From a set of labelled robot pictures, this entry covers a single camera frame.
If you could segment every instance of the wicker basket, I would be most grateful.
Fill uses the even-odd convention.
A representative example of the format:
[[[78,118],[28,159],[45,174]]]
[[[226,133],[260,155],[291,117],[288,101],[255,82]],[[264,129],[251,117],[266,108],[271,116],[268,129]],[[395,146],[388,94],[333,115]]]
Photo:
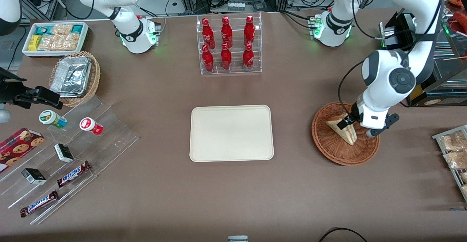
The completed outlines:
[[[350,110],[352,104],[344,102],[344,106]],[[367,129],[354,124],[357,133],[357,141],[354,145],[347,144],[331,127],[326,124],[333,116],[345,113],[339,102],[332,102],[317,111],[312,122],[312,135],[316,146],[329,160],[342,165],[365,164],[372,159],[378,151],[380,137],[369,138]]]
[[[92,60],[92,66],[91,66],[91,71],[89,74],[89,82],[86,88],[86,95],[81,97],[81,98],[60,98],[60,101],[65,105],[69,107],[75,107],[79,103],[85,101],[86,99],[92,98],[97,91],[97,87],[99,86],[99,78],[100,78],[100,67],[99,63],[96,61],[96,58],[92,56],[92,54],[88,53],[87,51],[80,51],[80,52],[75,52],[70,55],[65,56],[64,58],[72,58],[72,57],[78,57],[78,56],[86,56],[89,59]],[[55,68],[52,71],[52,75],[49,78],[49,87],[52,85],[52,81],[54,80],[55,77],[55,71],[57,71],[57,64],[55,64]]]

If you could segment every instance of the brown table surface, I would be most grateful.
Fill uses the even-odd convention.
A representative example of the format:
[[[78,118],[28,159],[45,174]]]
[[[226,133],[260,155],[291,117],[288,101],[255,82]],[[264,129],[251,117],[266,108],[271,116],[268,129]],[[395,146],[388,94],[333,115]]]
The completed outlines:
[[[363,9],[359,23],[377,33],[395,9]],[[463,124],[465,107],[391,109],[401,119],[382,134],[367,164],[345,167],[320,154],[310,122],[337,101],[345,72],[378,48],[352,30],[338,48],[311,41],[308,31],[279,13],[262,13],[263,73],[202,77],[196,17],[169,18],[155,50],[136,55],[114,36],[110,21],[88,22],[87,51],[101,66],[98,96],[140,139],[103,174],[42,224],[30,226],[0,203],[0,241],[317,241],[332,227],[349,227],[368,241],[465,241],[462,195],[432,135]],[[47,86],[57,59],[24,57],[26,85]],[[342,95],[365,89],[357,70]],[[273,159],[194,163],[189,158],[190,114],[197,106],[270,107]],[[44,131],[47,109],[7,106],[0,139],[20,127]],[[329,240],[359,238],[345,231]]]

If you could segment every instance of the display shelf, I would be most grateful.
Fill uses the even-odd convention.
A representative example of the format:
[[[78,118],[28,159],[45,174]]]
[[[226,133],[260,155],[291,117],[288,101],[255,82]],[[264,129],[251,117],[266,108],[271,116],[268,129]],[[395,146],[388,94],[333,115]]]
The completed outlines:
[[[67,119],[67,126],[63,129],[49,127],[44,133],[46,140],[42,145],[45,147],[32,154],[22,164],[15,164],[0,181],[2,199],[9,205],[8,208],[18,211],[18,217],[23,207],[40,200],[54,189],[57,190],[60,199],[27,216],[25,219],[30,224],[40,224],[44,221],[138,140],[138,137],[115,116],[110,106],[97,96],[79,104],[63,117]],[[102,124],[104,131],[96,136],[80,130],[79,122],[84,117],[95,119],[97,123]],[[75,158],[73,162],[65,163],[58,159],[54,149],[57,143],[68,145]],[[64,187],[58,188],[57,180],[85,161],[88,161],[92,168]],[[41,186],[30,184],[21,174],[25,168],[38,169],[47,182]]]
[[[245,71],[243,69],[243,52],[245,51],[243,29],[245,28],[246,19],[248,15],[253,16],[253,25],[255,26],[255,41],[252,43],[252,51],[254,53],[253,68],[251,71]],[[227,15],[229,17],[230,26],[232,26],[233,34],[233,47],[230,48],[232,53],[232,67],[230,70],[222,68],[222,60],[220,53],[222,51],[222,36],[220,31],[222,29],[222,17],[225,15],[205,15],[197,17],[196,33],[198,43],[198,54],[200,56],[200,71],[202,75],[216,75],[216,74],[258,74],[262,72],[262,19],[260,13],[240,13]],[[206,72],[203,65],[202,58],[202,46],[203,41],[203,24],[201,20],[208,18],[209,25],[214,32],[214,41],[216,46],[213,50],[210,50],[214,57],[214,72]]]
[[[451,130],[446,131],[446,132],[441,133],[441,134],[437,134],[435,136],[432,136],[432,138],[436,140],[439,148],[441,149],[441,152],[443,153],[443,158],[445,159],[446,163],[448,164],[448,167],[451,170],[451,173],[454,176],[454,179],[456,180],[457,186],[459,187],[460,192],[462,193],[462,196],[464,197],[465,202],[467,202],[467,195],[464,194],[464,192],[462,192],[462,188],[461,188],[464,184],[467,184],[467,183],[464,182],[464,180],[462,180],[462,178],[460,177],[460,174],[463,173],[463,172],[466,172],[466,169],[452,169],[450,167],[449,161],[446,159],[446,154],[448,154],[448,152],[446,152],[445,147],[441,143],[441,137],[442,136],[447,136],[447,135],[453,134],[453,133],[458,132],[458,131],[461,131],[464,134],[464,137],[467,139],[467,125],[451,129]]]

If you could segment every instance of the red bottle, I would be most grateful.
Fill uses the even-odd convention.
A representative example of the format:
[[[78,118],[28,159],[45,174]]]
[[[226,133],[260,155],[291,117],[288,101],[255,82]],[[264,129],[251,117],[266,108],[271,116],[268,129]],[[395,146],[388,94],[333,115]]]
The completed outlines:
[[[251,44],[248,43],[245,46],[245,51],[243,52],[243,69],[245,71],[251,71],[253,69],[253,57],[254,53],[251,50]]]
[[[222,44],[222,52],[220,53],[220,57],[222,58],[222,68],[227,71],[230,70],[232,67],[232,53],[230,52],[227,43]]]
[[[214,41],[214,32],[212,28],[209,26],[209,20],[207,18],[203,18],[203,40],[205,44],[209,46],[210,50],[213,50],[216,47],[216,43]]]
[[[243,30],[243,35],[245,36],[244,43],[245,46],[250,43],[253,44],[255,41],[255,26],[253,25],[253,16],[247,16],[247,24]]]
[[[209,47],[207,45],[203,45],[203,54],[201,55],[203,58],[203,64],[205,69],[208,73],[212,73],[214,71],[214,58],[212,57],[212,53],[209,51]]]
[[[222,17],[222,29],[220,30],[222,35],[222,43],[227,43],[229,48],[234,45],[234,37],[232,35],[232,26],[229,23],[229,17]]]

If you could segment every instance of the small box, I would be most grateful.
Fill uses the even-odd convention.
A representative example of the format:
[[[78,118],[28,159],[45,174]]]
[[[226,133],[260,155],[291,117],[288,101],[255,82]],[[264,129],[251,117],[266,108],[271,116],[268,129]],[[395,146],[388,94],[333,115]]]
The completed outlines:
[[[40,173],[38,169],[25,168],[21,174],[26,178],[30,184],[44,184],[47,179]]]
[[[60,161],[64,161],[67,163],[73,162],[74,158],[72,152],[70,151],[70,148],[68,148],[68,145],[56,144],[54,148],[55,153],[57,153],[58,159],[60,159]]]
[[[42,134],[21,128],[0,143],[0,173],[45,141]]]

